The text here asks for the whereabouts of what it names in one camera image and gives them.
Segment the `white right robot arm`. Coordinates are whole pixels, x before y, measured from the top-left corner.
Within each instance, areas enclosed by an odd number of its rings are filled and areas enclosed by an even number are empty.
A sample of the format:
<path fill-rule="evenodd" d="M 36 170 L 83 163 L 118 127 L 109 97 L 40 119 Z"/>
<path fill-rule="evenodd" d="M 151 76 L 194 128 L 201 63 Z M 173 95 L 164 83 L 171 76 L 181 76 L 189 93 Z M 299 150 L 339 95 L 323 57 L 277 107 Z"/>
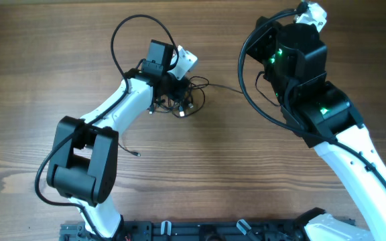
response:
<path fill-rule="evenodd" d="M 386 166 L 364 120 L 349 97 L 326 80 L 327 48 L 319 23 L 282 25 L 279 16 L 261 17 L 245 40 L 245 58 L 263 64 L 283 114 L 279 126 L 303 138 L 339 178 L 367 223 L 345 224 L 321 208 L 301 215 L 295 231 L 306 240 L 386 240 Z"/>

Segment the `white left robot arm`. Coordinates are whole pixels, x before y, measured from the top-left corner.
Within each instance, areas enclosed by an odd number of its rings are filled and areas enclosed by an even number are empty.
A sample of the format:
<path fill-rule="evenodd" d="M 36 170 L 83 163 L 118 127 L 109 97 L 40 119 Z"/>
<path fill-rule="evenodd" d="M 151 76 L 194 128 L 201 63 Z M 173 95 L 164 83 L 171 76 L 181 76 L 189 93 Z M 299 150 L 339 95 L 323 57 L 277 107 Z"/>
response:
<path fill-rule="evenodd" d="M 141 63 L 124 74 L 118 89 L 95 110 L 58 123 L 52 151 L 38 171 L 46 170 L 48 185 L 80 211 L 82 239 L 122 240 L 123 216 L 111 197 L 119 136 L 162 96 L 181 101 L 189 85 L 186 74 L 198 58 L 182 46 L 153 40 Z"/>

